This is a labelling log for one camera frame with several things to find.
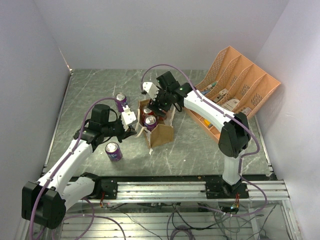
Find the red Coca-Cola can back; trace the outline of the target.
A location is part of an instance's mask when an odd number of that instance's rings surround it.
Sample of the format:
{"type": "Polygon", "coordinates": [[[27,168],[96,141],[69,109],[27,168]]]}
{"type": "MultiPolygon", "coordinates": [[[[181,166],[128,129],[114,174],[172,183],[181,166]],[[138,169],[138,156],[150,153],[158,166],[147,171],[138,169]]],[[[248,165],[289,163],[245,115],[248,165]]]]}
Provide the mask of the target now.
{"type": "Polygon", "coordinates": [[[153,116],[154,112],[150,110],[146,105],[141,108],[141,117],[142,121],[145,121],[145,118],[148,116],[153,116]]]}

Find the red coca-cola can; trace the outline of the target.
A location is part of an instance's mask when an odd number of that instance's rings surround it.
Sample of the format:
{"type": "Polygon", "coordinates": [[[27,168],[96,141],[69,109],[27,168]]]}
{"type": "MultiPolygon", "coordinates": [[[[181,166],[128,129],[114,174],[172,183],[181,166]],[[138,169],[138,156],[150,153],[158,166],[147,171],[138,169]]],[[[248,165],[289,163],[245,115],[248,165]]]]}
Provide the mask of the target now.
{"type": "Polygon", "coordinates": [[[157,115],[157,116],[156,116],[156,120],[157,120],[158,122],[163,122],[163,121],[165,120],[165,118],[162,117],[162,116],[157,115]]]}
{"type": "Polygon", "coordinates": [[[148,116],[153,116],[154,112],[150,110],[146,105],[141,108],[141,117],[142,121],[145,121],[145,118],[148,116]]]}

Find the brown canvas tote bag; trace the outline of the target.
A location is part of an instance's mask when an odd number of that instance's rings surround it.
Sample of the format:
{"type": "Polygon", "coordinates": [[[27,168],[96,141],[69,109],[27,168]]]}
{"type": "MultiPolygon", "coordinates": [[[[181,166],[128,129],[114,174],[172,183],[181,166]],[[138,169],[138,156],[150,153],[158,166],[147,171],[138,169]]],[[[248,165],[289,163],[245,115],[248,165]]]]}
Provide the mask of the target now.
{"type": "Polygon", "coordinates": [[[172,122],[176,110],[172,106],[171,109],[166,113],[164,121],[157,121],[156,127],[152,131],[148,131],[144,126],[144,122],[142,121],[141,108],[147,106],[149,101],[150,99],[138,101],[137,118],[139,118],[139,120],[137,125],[142,128],[146,145],[149,149],[151,149],[173,141],[174,127],[172,122]]]}

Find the purple Fanta can back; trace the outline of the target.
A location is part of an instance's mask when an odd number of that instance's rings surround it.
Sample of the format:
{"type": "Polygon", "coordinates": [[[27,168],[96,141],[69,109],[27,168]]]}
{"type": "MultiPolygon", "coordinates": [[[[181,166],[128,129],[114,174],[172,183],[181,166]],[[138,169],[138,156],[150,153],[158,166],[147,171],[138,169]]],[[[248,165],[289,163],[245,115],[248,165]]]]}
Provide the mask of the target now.
{"type": "Polygon", "coordinates": [[[115,102],[117,110],[119,113],[122,113],[124,111],[123,107],[128,105],[127,96],[124,93],[119,92],[115,95],[115,98],[117,99],[115,102]]]}

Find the red Coca-Cola can front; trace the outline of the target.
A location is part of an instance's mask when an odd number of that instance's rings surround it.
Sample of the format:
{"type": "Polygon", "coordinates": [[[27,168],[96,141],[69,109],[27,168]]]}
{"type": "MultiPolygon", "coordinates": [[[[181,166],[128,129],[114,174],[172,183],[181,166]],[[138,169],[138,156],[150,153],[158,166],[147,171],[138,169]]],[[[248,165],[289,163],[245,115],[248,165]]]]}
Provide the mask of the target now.
{"type": "Polygon", "coordinates": [[[157,115],[157,116],[156,116],[156,120],[157,120],[158,122],[163,122],[163,121],[165,120],[165,118],[162,117],[162,116],[157,115]]]}

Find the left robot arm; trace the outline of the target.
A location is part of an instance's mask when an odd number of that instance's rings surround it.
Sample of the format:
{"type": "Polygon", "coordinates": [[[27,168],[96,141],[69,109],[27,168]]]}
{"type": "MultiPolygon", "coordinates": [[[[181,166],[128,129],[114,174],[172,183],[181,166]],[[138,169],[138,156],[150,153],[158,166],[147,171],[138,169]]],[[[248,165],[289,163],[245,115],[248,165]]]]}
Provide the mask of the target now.
{"type": "Polygon", "coordinates": [[[101,179],[93,173],[82,174],[70,183],[78,167],[105,141],[116,137],[118,142],[136,134],[136,114],[129,106],[120,116],[109,120],[111,108],[96,104],[90,118],[75,133],[65,153],[54,166],[36,182],[22,188],[21,216],[25,220],[49,229],[57,228],[68,209],[84,197],[98,198],[102,193],[101,179]]]}

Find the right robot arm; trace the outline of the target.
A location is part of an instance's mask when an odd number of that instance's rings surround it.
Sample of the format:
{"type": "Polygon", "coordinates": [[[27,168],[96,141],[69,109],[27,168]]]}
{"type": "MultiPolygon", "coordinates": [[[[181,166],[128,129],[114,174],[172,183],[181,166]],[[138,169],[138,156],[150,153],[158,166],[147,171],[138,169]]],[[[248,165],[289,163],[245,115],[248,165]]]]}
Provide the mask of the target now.
{"type": "Polygon", "coordinates": [[[141,83],[141,90],[148,94],[148,104],[155,114],[164,117],[165,112],[174,106],[178,111],[186,108],[208,120],[220,133],[218,148],[224,154],[224,170],[220,186],[221,194],[226,198],[238,192],[240,181],[240,157],[251,139],[247,132],[248,119],[243,113],[234,113],[205,97],[190,82],[180,84],[170,71],[156,78],[158,85],[152,82],[141,83]]]}

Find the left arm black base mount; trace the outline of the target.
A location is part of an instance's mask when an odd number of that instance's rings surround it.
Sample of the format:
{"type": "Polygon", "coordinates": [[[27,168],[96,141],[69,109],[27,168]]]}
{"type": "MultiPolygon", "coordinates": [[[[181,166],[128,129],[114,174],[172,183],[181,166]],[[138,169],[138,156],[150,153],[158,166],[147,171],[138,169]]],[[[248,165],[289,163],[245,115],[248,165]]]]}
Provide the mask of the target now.
{"type": "Polygon", "coordinates": [[[97,198],[115,200],[118,194],[118,183],[114,178],[102,177],[98,180],[97,198]]]}

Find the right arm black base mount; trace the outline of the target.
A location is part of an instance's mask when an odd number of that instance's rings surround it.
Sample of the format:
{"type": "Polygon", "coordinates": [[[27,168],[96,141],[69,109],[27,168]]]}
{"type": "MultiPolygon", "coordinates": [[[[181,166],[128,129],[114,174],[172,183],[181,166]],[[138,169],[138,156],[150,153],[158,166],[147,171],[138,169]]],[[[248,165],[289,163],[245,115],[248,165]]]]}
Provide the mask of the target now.
{"type": "Polygon", "coordinates": [[[205,189],[200,191],[206,194],[207,199],[248,199],[249,192],[246,183],[238,181],[234,185],[222,182],[206,182],[205,189]]]}

